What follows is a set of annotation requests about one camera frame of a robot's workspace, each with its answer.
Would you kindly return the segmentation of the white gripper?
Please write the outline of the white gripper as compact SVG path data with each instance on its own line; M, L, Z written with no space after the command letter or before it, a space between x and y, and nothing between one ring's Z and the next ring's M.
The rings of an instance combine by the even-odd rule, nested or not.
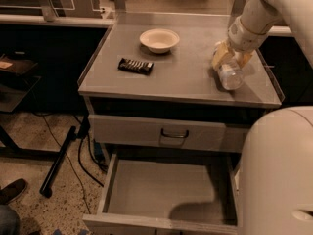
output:
M247 52L257 49L265 41L270 28L271 20L266 17L236 17L228 28L228 40L215 44L212 67L217 71L235 55L239 67L243 68L252 57Z

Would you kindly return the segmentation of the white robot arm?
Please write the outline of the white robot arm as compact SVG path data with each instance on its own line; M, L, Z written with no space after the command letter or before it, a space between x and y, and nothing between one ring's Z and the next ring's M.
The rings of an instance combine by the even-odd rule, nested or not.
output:
M249 0L215 45L212 66L236 63L284 21L313 63L313 0ZM259 119L240 160L238 235L313 235L313 111L288 107Z

